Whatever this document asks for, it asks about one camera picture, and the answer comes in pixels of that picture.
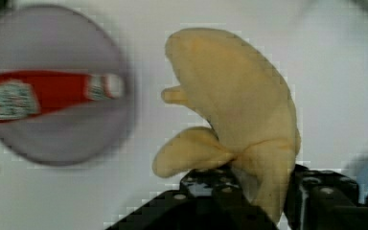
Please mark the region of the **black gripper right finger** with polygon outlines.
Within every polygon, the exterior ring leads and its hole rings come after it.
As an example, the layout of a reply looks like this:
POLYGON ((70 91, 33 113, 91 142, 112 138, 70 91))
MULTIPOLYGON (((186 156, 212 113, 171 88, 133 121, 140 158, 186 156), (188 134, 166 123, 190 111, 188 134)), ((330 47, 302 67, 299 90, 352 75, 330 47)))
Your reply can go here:
POLYGON ((359 185, 330 170, 296 165, 284 208, 291 230, 368 230, 368 196, 359 202, 359 185))

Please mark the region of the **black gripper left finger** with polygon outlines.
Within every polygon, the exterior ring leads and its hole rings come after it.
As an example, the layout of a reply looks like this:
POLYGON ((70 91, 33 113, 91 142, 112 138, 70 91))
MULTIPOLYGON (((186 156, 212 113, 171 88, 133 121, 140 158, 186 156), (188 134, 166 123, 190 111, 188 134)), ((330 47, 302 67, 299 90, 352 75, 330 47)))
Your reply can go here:
POLYGON ((228 166, 192 170, 168 190, 108 230, 278 230, 262 208, 249 203, 228 166))

